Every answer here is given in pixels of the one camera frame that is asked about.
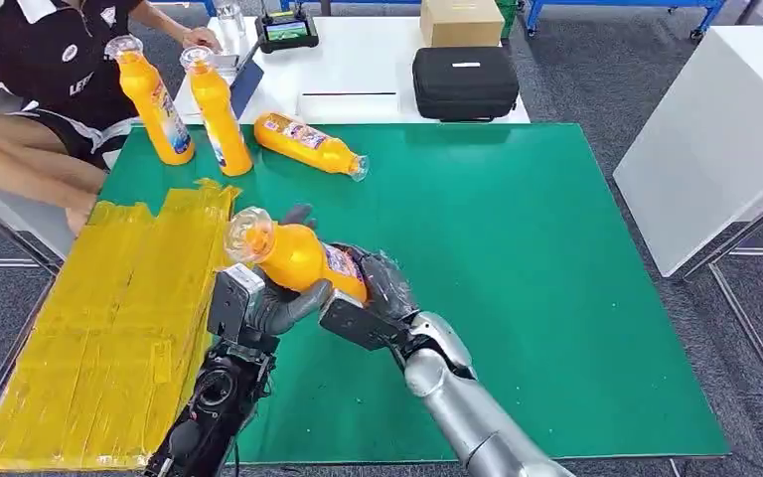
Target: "black shorts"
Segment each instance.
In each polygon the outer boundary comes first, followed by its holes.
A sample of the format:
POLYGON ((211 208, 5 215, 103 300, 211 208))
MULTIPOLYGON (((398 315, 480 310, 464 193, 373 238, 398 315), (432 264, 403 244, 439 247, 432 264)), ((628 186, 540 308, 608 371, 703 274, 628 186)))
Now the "black shorts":
POLYGON ((112 168, 137 116, 133 103, 122 93, 107 95, 103 100, 51 107, 39 105, 10 114, 48 127, 57 134, 70 156, 103 170, 112 168))

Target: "green crate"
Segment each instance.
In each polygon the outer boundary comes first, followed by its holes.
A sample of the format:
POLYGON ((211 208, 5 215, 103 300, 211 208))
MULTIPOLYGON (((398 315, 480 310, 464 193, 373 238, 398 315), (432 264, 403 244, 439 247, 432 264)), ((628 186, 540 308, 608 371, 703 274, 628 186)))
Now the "green crate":
POLYGON ((516 20, 516 2, 503 5, 501 2, 507 2, 508 0, 496 0, 499 5, 499 11, 502 12, 502 16, 505 18, 505 28, 502 29, 502 38, 508 38, 511 34, 511 28, 513 28, 513 22, 516 20))

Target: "shirt logo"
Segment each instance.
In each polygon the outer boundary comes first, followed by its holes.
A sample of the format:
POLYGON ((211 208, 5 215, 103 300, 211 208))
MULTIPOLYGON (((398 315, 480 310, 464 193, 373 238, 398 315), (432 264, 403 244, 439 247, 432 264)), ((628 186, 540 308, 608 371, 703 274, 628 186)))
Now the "shirt logo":
POLYGON ((89 83, 89 80, 91 80, 91 76, 94 75, 94 72, 90 73, 88 77, 81 79, 80 81, 76 82, 75 84, 72 84, 69 86, 69 95, 74 96, 75 94, 83 91, 83 89, 86 87, 86 85, 89 83))
POLYGON ((100 18, 109 25, 109 28, 112 28, 112 25, 115 25, 115 7, 105 8, 100 12, 100 18))
POLYGON ((73 60, 77 56, 77 45, 68 45, 65 50, 63 50, 63 63, 68 63, 71 60, 73 60))

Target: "cardboard box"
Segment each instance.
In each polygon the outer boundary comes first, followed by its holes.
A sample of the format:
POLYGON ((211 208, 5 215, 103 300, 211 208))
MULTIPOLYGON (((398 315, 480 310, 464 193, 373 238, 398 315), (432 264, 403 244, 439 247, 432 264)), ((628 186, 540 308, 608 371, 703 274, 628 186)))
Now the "cardboard box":
POLYGON ((495 0, 422 0, 419 12, 428 47, 495 47, 504 26, 495 0))

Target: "controller screen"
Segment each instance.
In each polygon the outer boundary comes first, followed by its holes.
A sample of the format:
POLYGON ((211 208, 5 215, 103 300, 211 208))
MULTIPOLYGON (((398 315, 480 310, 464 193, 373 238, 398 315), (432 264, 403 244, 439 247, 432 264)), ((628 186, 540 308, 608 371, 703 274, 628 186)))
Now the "controller screen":
POLYGON ((291 38, 301 38, 308 36, 308 30, 304 22, 282 23, 279 25, 267 25, 267 40, 276 42, 279 40, 288 40, 291 38))

